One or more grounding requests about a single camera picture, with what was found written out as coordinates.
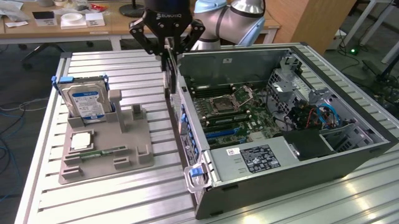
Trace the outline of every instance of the white label sticker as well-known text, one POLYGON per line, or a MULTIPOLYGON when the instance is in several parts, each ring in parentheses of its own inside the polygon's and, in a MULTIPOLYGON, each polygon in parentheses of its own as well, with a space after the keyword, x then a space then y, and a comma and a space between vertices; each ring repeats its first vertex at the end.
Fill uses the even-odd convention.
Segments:
POLYGON ((229 148, 225 151, 226 151, 226 155, 238 154, 238 148, 229 148))
POLYGON ((82 119, 98 119, 104 116, 102 104, 97 102, 98 92, 79 92, 71 94, 75 108, 82 119))
POLYGON ((7 27, 19 27, 19 26, 27 25, 27 22, 26 21, 22 21, 22 22, 6 22, 5 25, 7 27))
POLYGON ((232 58, 224 58, 224 59, 222 59, 222 63, 224 63, 224 64, 230 63, 230 62, 232 62, 232 58))
POLYGON ((89 34, 108 34, 106 31, 91 31, 89 32, 89 34))

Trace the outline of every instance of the chair leg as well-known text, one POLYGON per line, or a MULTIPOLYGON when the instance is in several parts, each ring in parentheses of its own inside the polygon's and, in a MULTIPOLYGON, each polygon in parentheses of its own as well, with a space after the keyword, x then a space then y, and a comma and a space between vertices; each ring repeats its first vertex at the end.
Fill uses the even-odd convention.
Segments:
POLYGON ((41 44, 38 47, 34 48, 34 50, 27 53, 27 55, 23 57, 23 59, 19 62, 25 62, 27 59, 30 59, 35 54, 38 54, 45 48, 47 47, 47 43, 41 44))
POLYGON ((58 50, 58 52, 65 52, 63 49, 61 49, 61 47, 55 43, 49 43, 47 46, 53 47, 55 50, 58 50))

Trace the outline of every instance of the aluminum extrusion table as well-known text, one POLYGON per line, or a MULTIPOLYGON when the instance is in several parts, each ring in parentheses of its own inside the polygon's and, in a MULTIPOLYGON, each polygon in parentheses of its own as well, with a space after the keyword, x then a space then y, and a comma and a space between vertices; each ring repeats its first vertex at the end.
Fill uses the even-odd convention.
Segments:
MULTIPOLYGON (((297 45, 297 48, 399 137, 397 120, 309 47, 297 45)), ((105 73, 109 76, 110 89, 122 90, 121 105, 142 103, 148 111, 154 166, 59 185, 57 174, 66 128, 66 106, 51 90, 18 207, 17 224, 399 222, 397 147, 336 181, 217 217, 196 220, 170 130, 158 65, 154 57, 142 50, 73 53, 59 59, 57 77, 86 77, 105 73)), ((322 88, 322 82, 308 69, 304 69, 302 77, 314 88, 322 88)))

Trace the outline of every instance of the sticker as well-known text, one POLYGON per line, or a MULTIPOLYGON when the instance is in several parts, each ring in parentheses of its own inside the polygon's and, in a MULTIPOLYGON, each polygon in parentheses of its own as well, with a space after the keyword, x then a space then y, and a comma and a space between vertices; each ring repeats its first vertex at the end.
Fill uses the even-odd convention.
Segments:
POLYGON ((224 63, 224 64, 230 63, 230 62, 232 62, 232 58, 224 58, 224 59, 222 59, 222 63, 224 63))
POLYGON ((245 114, 244 114, 244 115, 234 116, 234 120, 241 120, 241 119, 244 119, 244 118, 246 118, 246 115, 245 115, 245 114))
POLYGON ((280 163, 268 145, 242 149, 240 153, 252 174, 280 167, 280 163))
POLYGON ((89 34, 108 34, 108 31, 93 31, 89 34))
POLYGON ((5 25, 7 27, 19 27, 19 26, 27 25, 27 22, 26 21, 22 21, 22 22, 6 22, 5 25))
POLYGON ((73 93, 71 97, 82 119, 91 120, 104 116, 102 104, 97 102, 97 91, 73 93))
POLYGON ((238 154, 238 148, 229 148, 225 151, 226 151, 226 155, 238 154))

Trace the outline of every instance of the black base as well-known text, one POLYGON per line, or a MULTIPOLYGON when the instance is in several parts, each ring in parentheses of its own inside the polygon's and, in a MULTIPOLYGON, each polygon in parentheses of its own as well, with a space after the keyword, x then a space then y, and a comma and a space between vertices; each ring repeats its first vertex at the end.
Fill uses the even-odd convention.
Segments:
POLYGON ((132 18, 140 18, 144 13, 144 6, 142 5, 136 5, 136 8, 133 8, 133 5, 124 5, 120 6, 118 12, 121 15, 132 17, 132 18))

